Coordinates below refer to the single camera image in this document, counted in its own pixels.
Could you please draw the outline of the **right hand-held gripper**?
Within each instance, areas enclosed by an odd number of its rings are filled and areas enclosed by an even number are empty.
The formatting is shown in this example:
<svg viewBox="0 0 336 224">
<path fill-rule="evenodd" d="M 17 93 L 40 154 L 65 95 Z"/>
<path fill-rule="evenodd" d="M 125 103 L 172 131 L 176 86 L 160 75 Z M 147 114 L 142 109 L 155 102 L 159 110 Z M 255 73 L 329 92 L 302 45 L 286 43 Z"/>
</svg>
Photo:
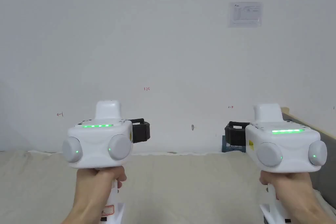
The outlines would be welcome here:
<svg viewBox="0 0 336 224">
<path fill-rule="evenodd" d="M 308 126 L 284 120 L 279 104 L 254 106 L 254 121 L 233 122 L 225 127 L 231 146 L 245 147 L 260 170 L 269 173 L 311 173 L 327 160 L 320 133 Z"/>
</svg>

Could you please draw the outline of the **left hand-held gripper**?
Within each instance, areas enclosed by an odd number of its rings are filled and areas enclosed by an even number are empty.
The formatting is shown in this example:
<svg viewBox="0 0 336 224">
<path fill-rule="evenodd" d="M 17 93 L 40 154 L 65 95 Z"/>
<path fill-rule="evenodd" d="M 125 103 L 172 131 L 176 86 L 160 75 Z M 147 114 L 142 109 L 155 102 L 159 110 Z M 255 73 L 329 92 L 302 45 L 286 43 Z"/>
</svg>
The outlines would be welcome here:
<svg viewBox="0 0 336 224">
<path fill-rule="evenodd" d="M 69 128 L 62 152 L 69 166 L 76 169 L 104 169 L 124 165 L 133 145 L 150 139 L 150 124 L 121 115 L 121 103 L 103 100 L 96 105 L 93 120 Z"/>
</svg>

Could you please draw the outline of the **person's right hand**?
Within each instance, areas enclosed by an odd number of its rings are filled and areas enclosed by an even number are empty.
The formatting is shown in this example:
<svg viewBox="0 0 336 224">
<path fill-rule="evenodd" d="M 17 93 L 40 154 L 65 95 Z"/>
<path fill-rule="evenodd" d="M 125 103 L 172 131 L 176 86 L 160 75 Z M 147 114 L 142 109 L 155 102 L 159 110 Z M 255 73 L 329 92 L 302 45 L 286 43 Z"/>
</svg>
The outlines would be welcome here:
<svg viewBox="0 0 336 224">
<path fill-rule="evenodd" d="M 260 182 L 271 184 L 276 197 L 288 213 L 298 221 L 318 209 L 309 173 L 269 173 L 261 171 Z"/>
</svg>

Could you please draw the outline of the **person's left hand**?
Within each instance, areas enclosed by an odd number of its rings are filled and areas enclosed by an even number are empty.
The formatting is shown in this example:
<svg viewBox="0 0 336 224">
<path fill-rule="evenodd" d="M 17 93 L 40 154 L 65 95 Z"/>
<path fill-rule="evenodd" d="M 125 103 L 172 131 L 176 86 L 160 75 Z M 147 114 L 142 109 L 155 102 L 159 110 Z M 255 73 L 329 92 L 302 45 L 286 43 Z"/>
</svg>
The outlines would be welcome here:
<svg viewBox="0 0 336 224">
<path fill-rule="evenodd" d="M 78 169 L 73 208 L 87 217 L 100 217 L 105 208 L 114 182 L 117 189 L 127 176 L 123 166 L 96 169 Z"/>
</svg>

